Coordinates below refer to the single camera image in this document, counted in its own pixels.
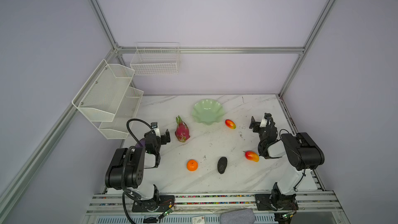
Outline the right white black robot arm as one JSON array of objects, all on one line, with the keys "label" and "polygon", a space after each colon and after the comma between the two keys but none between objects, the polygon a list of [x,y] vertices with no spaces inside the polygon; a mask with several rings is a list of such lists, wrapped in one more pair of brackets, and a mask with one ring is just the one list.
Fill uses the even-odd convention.
[{"label": "right white black robot arm", "polygon": [[260,122],[251,118],[249,128],[259,135],[259,156],[265,159],[275,159],[269,149],[281,142],[283,144],[281,158],[287,156],[290,166],[287,167],[281,179],[273,185],[269,195],[256,195],[259,210],[295,210],[295,201],[299,185],[312,170],[324,163],[324,154],[319,146],[306,132],[295,135],[286,131],[278,132],[272,114],[265,113]]}]

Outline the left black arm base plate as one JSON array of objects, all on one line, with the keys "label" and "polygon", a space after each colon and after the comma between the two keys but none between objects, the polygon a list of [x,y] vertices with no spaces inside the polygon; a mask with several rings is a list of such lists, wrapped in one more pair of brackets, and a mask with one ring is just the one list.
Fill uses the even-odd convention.
[{"label": "left black arm base plate", "polygon": [[134,202],[131,208],[133,213],[149,213],[149,212],[165,212],[170,205],[174,205],[175,196],[173,195],[160,195],[151,200],[141,202]]}]

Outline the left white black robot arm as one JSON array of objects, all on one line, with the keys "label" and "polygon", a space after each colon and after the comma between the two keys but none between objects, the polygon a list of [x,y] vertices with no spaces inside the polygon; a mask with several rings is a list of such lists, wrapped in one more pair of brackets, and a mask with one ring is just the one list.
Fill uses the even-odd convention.
[{"label": "left white black robot arm", "polygon": [[[150,128],[150,131],[144,134],[144,138],[139,140],[130,128],[131,122],[141,122]],[[126,198],[129,198],[138,207],[139,210],[156,212],[164,210],[158,217],[148,217],[143,220],[144,223],[159,223],[167,215],[174,211],[175,197],[161,196],[156,185],[145,183],[144,169],[145,161],[150,160],[148,168],[157,168],[160,164],[160,148],[171,142],[170,132],[166,130],[164,135],[160,134],[159,126],[156,122],[148,124],[147,122],[132,118],[126,122],[126,128],[129,134],[136,141],[135,146],[128,148],[119,148],[115,151],[111,163],[105,174],[105,185],[107,188],[122,190],[122,207],[129,223],[135,221],[129,215],[126,207]]]}]

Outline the red yellow fake mango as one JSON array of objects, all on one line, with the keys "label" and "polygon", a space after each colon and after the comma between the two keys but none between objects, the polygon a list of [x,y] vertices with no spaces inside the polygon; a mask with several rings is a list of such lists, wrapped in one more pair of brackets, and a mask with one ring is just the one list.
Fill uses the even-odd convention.
[{"label": "red yellow fake mango", "polygon": [[232,130],[236,129],[236,124],[230,119],[225,120],[225,125]]},{"label": "red yellow fake mango", "polygon": [[253,161],[253,162],[259,162],[260,157],[257,153],[255,153],[254,151],[246,151],[245,152],[245,158],[249,161]]}]

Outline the pink fake dragon fruit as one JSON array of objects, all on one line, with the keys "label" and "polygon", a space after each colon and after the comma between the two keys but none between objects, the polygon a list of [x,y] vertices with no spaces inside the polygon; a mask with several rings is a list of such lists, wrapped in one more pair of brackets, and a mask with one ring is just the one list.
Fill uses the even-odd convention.
[{"label": "pink fake dragon fruit", "polygon": [[176,117],[177,128],[175,136],[179,142],[185,143],[190,138],[190,131],[180,116]]}]

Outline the fake orange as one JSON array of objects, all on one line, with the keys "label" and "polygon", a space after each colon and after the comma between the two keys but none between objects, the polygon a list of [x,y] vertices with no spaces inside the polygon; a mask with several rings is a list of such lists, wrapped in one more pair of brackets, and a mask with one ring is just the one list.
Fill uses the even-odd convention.
[{"label": "fake orange", "polygon": [[198,169],[198,167],[199,167],[198,162],[193,160],[193,159],[189,160],[187,162],[187,170],[188,171],[194,172],[194,171],[196,171]]}]

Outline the dark fake avocado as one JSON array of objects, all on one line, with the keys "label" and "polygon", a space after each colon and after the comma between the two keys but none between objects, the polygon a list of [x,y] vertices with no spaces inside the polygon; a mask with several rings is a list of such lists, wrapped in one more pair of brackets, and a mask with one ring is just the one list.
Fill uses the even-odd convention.
[{"label": "dark fake avocado", "polygon": [[224,174],[228,166],[228,159],[226,157],[221,157],[217,163],[217,171],[219,174]]}]

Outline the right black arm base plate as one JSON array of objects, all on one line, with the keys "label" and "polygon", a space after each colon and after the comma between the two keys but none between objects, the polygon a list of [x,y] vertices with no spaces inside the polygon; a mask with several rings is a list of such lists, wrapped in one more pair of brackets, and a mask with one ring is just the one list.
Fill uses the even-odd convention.
[{"label": "right black arm base plate", "polygon": [[255,202],[259,211],[297,211],[299,207],[295,197],[296,194],[290,196],[256,194]]}]

